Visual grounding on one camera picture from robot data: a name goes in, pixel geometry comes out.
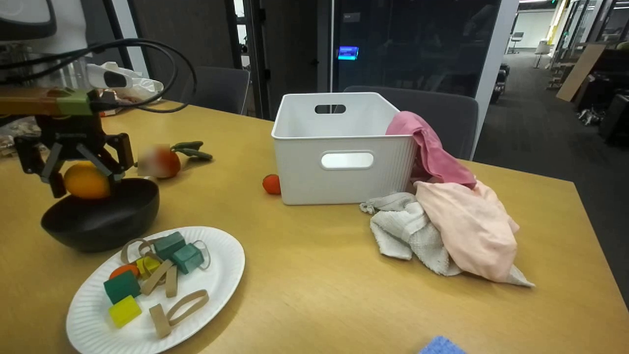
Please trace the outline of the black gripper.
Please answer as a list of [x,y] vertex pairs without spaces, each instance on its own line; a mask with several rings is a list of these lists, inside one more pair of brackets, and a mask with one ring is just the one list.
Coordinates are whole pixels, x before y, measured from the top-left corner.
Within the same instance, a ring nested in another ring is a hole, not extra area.
[[65,162],[89,160],[109,182],[118,184],[134,166],[128,135],[109,137],[97,115],[38,117],[38,137],[16,138],[16,150],[26,174],[36,174],[52,188],[55,199],[65,196],[59,174]]

